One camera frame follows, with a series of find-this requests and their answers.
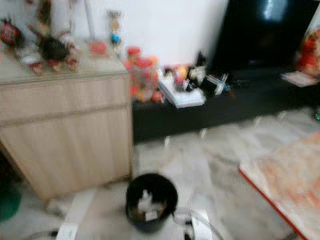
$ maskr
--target black television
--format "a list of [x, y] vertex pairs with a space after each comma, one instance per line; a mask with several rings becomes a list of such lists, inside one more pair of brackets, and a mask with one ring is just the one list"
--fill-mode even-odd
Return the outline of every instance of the black television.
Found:
[[293, 66], [318, 5], [316, 0], [229, 0], [207, 72], [220, 77]]

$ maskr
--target black bucket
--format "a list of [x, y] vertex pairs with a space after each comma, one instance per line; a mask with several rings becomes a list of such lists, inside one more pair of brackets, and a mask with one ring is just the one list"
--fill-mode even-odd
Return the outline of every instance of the black bucket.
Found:
[[[144, 190], [152, 193], [152, 201], [154, 203], [166, 202], [162, 215], [157, 219], [141, 221], [131, 217], [130, 211], [137, 208]], [[149, 173], [137, 177], [129, 184], [126, 190], [125, 213], [129, 222], [138, 230], [145, 233], [153, 233], [162, 227], [168, 216], [176, 209], [177, 203], [178, 193], [175, 186], [164, 176], [157, 173]]]

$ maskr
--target red table edge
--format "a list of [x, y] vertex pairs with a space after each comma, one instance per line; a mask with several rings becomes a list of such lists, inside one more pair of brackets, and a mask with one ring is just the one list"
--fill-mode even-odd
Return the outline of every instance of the red table edge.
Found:
[[260, 195], [265, 199], [267, 200], [267, 202], [273, 207], [273, 209], [286, 221], [286, 223], [293, 229], [293, 231], [298, 234], [303, 240], [308, 240], [304, 235], [303, 233], [297, 229], [295, 227], [295, 225], [286, 217], [286, 215], [284, 215], [279, 208], [277, 208], [276, 204], [270, 199], [267, 197], [266, 194], [264, 194], [252, 181], [251, 179], [241, 170], [241, 168], [239, 167], [238, 168], [239, 170], [239, 173], [244, 177], [244, 179], [255, 189], [257, 190]]

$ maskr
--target white tile floor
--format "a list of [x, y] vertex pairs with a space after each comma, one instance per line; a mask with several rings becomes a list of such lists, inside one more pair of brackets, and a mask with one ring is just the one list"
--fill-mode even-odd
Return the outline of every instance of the white tile floor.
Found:
[[[135, 146], [134, 175], [158, 172], [175, 184], [178, 207], [205, 209], [210, 222], [225, 240], [279, 240], [292, 230], [239, 175], [240, 161], [259, 158], [273, 150], [320, 131], [310, 109], [288, 112], [282, 120], [264, 116], [253, 120], [171, 136]], [[170, 217], [157, 233], [146, 235], [127, 221], [124, 206], [128, 184], [99, 187], [84, 220], [79, 240], [183, 240], [184, 229]], [[62, 217], [48, 213], [32, 191], [24, 186], [18, 213], [0, 224], [4, 240], [19, 240], [39, 231], [58, 228]], [[61, 209], [70, 207], [73, 196], [58, 200]]]

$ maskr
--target power cord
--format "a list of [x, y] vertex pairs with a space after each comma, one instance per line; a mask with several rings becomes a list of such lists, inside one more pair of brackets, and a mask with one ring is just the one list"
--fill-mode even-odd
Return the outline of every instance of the power cord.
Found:
[[[180, 219], [177, 217], [178, 215], [186, 215], [189, 217], [188, 220]], [[173, 213], [172, 213], [173, 221], [176, 224], [179, 225], [191, 225], [192, 221], [191, 218], [195, 218], [202, 222], [204, 225], [206, 225], [208, 228], [210, 228], [211, 232], [218, 237], [219, 240], [224, 240], [220, 232], [210, 223], [208, 222], [205, 218], [203, 218], [200, 214], [198, 214], [196, 211], [192, 211], [188, 208], [177, 208]]]
[[33, 234], [23, 238], [23, 240], [34, 240], [34, 239], [38, 239], [38, 238], [42, 238], [42, 237], [55, 238], [58, 235], [58, 231], [59, 231], [59, 229], [54, 229], [51, 231], [36, 232], [36, 233], [33, 233]]

